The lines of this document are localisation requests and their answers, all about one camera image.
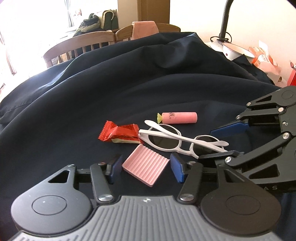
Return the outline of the pink ribbed brush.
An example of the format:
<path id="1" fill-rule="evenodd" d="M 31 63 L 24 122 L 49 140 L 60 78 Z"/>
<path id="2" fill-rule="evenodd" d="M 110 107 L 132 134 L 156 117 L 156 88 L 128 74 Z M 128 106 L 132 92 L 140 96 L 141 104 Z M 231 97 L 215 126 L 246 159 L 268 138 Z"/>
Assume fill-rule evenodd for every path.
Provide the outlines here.
<path id="1" fill-rule="evenodd" d="M 123 162 L 122 168 L 137 180 L 152 187 L 169 161 L 157 152 L 139 144 Z"/>

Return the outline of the white frame sunglasses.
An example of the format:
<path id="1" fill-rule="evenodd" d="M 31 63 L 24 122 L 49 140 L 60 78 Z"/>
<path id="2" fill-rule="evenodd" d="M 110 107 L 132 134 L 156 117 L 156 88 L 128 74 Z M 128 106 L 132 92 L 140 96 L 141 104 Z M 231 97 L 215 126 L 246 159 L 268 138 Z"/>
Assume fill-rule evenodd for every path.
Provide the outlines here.
<path id="1" fill-rule="evenodd" d="M 229 146 L 226 141 L 211 135 L 199 135 L 188 138 L 175 127 L 146 120 L 148 130 L 140 129 L 138 137 L 151 147 L 163 152 L 176 152 L 198 159 L 202 155 L 224 153 Z"/>

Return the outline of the pink tube candy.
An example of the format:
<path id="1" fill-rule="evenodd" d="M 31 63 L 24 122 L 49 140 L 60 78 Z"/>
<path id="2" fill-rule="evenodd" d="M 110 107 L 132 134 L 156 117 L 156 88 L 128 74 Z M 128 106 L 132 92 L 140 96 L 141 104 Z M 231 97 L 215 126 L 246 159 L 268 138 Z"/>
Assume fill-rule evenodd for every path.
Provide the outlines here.
<path id="1" fill-rule="evenodd" d="M 196 112 L 170 112 L 170 113 L 158 113 L 157 123 L 164 124 L 186 124 L 196 123 L 198 116 Z"/>

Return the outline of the red snack packet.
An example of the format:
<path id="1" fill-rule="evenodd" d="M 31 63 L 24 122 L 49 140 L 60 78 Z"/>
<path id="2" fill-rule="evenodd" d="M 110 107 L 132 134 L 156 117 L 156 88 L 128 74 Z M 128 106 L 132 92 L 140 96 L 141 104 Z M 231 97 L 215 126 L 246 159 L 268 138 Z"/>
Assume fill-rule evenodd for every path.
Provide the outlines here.
<path id="1" fill-rule="evenodd" d="M 138 132 L 139 127 L 134 123 L 118 126 L 114 122 L 107 120 L 98 139 L 103 142 L 142 144 Z"/>

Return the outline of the tissue pack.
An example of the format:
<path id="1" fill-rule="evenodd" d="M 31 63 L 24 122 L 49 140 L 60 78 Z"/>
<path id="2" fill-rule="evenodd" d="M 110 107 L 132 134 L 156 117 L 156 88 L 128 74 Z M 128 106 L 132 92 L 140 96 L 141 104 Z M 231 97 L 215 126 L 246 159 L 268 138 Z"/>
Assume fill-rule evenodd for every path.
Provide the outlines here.
<path id="1" fill-rule="evenodd" d="M 248 51 L 254 55 L 252 64 L 263 71 L 274 84 L 282 82 L 281 67 L 269 54 L 268 45 L 265 42 L 259 40 L 258 47 L 249 47 Z"/>

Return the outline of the white bowl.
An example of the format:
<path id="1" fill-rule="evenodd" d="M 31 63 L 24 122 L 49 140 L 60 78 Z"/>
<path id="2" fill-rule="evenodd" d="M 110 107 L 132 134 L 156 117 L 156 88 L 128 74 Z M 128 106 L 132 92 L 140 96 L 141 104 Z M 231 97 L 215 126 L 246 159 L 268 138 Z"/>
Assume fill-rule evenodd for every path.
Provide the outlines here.
<path id="1" fill-rule="evenodd" d="M 222 52 L 226 56 L 226 58 L 229 60 L 234 60 L 244 55 L 247 58 L 247 60 L 251 63 L 255 58 L 254 54 L 252 54 L 248 50 L 238 45 L 227 43 L 227 42 L 224 42 L 222 45 L 223 45 Z"/>

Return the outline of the dark navy cloth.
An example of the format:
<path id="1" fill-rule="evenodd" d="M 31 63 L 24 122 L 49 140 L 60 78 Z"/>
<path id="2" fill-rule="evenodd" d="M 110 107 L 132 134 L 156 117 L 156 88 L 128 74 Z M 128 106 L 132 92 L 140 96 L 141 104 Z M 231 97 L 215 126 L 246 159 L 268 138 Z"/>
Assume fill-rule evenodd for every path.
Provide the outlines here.
<path id="1" fill-rule="evenodd" d="M 1 239 L 16 233 L 10 209 L 23 192 L 67 164 L 87 168 L 133 151 L 98 139 L 106 121 L 145 128 L 157 113 L 194 111 L 197 123 L 178 127 L 193 138 L 277 89 L 193 33 L 116 43 L 29 78 L 1 102 Z"/>

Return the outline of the grey desk lamp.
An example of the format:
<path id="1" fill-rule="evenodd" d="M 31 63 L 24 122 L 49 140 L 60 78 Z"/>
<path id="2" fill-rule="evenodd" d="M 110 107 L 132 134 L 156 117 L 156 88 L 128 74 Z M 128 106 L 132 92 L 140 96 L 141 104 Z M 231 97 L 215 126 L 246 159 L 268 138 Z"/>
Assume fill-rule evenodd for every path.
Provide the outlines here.
<path id="1" fill-rule="evenodd" d="M 230 13 L 230 8 L 232 6 L 232 3 L 234 0 L 227 0 L 225 7 L 224 7 L 224 12 L 223 12 L 223 18 L 222 18 L 222 24 L 221 24 L 221 30 L 218 36 L 212 36 L 210 38 L 209 42 L 206 42 L 206 45 L 210 47 L 211 49 L 217 51 L 217 52 L 222 52 L 223 48 L 223 43 L 232 43 L 232 37 L 230 34 L 229 38 L 226 37 L 227 34 L 227 25 L 228 25 L 228 19 L 229 19 L 229 13 Z"/>

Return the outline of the wooden chair left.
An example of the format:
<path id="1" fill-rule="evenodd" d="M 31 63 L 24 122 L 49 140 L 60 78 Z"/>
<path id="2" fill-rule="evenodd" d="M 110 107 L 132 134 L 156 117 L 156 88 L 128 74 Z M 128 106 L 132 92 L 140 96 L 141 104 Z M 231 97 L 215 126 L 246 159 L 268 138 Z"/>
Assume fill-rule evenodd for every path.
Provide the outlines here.
<path id="1" fill-rule="evenodd" d="M 114 44 L 115 33 L 112 31 L 97 31 L 69 38 L 51 47 L 44 54 L 43 58 L 46 62 L 47 68 L 50 68 L 53 66 L 52 59 L 56 57 L 62 60 L 60 56 L 66 54 L 67 59 L 70 60 L 70 51 L 74 51 L 75 57 L 78 57 L 79 55 L 77 54 L 77 49 L 82 48 L 83 53 L 86 53 L 86 46 L 91 46 L 91 50 L 93 50 L 94 44 L 98 44 L 102 47 L 103 43 L 108 43 L 109 45 Z"/>

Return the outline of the wooden chair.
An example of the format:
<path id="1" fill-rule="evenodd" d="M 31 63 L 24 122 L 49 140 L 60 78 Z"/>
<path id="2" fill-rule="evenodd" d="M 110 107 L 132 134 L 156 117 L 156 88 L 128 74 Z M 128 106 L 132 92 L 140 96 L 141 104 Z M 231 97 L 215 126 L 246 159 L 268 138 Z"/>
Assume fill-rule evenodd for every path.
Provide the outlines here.
<path id="1" fill-rule="evenodd" d="M 93 50 L 94 44 L 98 44 L 102 47 L 103 43 L 108 43 L 109 45 L 114 44 L 115 33 L 112 31 L 97 31 L 69 38 L 51 47 L 44 54 L 43 58 L 46 62 L 47 68 L 50 68 L 53 66 L 52 59 L 56 57 L 62 60 L 60 56 L 66 54 L 67 59 L 70 60 L 70 51 L 74 51 L 75 57 L 78 57 L 79 55 L 77 54 L 77 49 L 82 48 L 83 53 L 86 53 L 86 46 L 91 46 L 91 50 Z"/>
<path id="2" fill-rule="evenodd" d="M 181 29 L 167 23 L 155 23 L 154 21 L 133 22 L 131 25 L 115 32 L 117 42 L 125 40 L 136 40 L 148 37 L 157 33 L 180 32 Z"/>

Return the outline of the wooden chair right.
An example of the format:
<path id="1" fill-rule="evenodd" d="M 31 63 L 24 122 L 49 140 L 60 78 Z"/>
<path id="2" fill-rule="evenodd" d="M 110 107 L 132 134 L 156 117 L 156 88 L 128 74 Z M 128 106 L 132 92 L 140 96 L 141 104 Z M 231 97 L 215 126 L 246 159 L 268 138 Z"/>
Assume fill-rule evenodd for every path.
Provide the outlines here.
<path id="1" fill-rule="evenodd" d="M 180 32 L 181 29 L 167 23 L 155 23 L 154 21 L 133 22 L 131 25 L 115 32 L 117 42 L 125 40 L 136 40 L 148 37 L 157 33 Z"/>

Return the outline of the pink towel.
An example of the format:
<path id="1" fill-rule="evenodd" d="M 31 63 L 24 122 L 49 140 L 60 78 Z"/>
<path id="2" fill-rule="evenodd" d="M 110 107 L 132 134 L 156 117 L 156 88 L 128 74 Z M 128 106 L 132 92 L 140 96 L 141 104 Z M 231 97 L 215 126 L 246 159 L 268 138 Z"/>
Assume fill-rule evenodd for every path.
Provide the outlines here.
<path id="1" fill-rule="evenodd" d="M 157 33 L 159 33 L 159 29 L 154 21 L 132 22 L 131 40 L 137 40 Z"/>

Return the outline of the pile of dark clothes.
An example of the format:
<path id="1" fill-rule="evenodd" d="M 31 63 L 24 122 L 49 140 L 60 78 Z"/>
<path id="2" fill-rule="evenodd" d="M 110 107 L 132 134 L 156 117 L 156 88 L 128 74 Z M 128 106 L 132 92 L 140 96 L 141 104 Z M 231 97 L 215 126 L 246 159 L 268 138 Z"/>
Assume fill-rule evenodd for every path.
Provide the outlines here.
<path id="1" fill-rule="evenodd" d="M 87 19 L 84 19 L 76 29 L 74 37 L 91 32 L 115 31 L 119 29 L 118 16 L 116 10 L 105 10 L 99 17 L 91 13 Z"/>

